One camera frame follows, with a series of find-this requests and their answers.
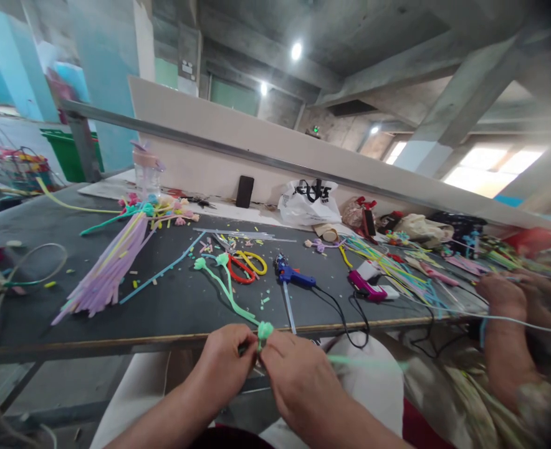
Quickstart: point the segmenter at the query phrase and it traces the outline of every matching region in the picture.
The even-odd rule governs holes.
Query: black phone
[[[255,184],[255,178],[249,176],[240,176],[238,181],[238,194],[236,195],[236,207],[248,209],[251,205],[252,187]]]

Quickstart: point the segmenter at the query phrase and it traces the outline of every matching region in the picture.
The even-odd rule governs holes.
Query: green trash bin
[[[53,152],[59,161],[59,165],[62,167],[65,179],[74,183],[85,182],[84,172],[80,164],[80,157],[78,156],[78,150],[76,150],[76,144],[74,143],[72,134],[54,129],[41,129],[41,134],[45,136],[51,144]],[[103,172],[103,160],[101,159],[101,150],[99,149],[97,133],[92,132],[91,135],[95,142],[95,153],[99,161],[99,169]]]

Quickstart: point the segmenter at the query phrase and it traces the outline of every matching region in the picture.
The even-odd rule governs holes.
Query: green wall
[[[164,59],[155,58],[155,82],[177,89],[178,66]]]
[[[211,101],[237,111],[257,116],[259,110],[259,92],[236,86],[213,78],[211,83]]]

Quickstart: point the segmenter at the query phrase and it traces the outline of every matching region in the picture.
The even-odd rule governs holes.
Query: white plastic bag
[[[319,223],[340,223],[338,205],[332,193],[338,185],[331,181],[291,181],[286,184],[277,208],[282,219],[293,225],[318,225]]]

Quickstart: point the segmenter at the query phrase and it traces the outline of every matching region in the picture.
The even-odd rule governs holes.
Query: person's left hand
[[[238,355],[238,347],[248,348]],[[197,400],[214,405],[214,412],[238,394],[257,358],[258,338],[245,324],[228,324],[210,333],[203,353],[185,381]]]

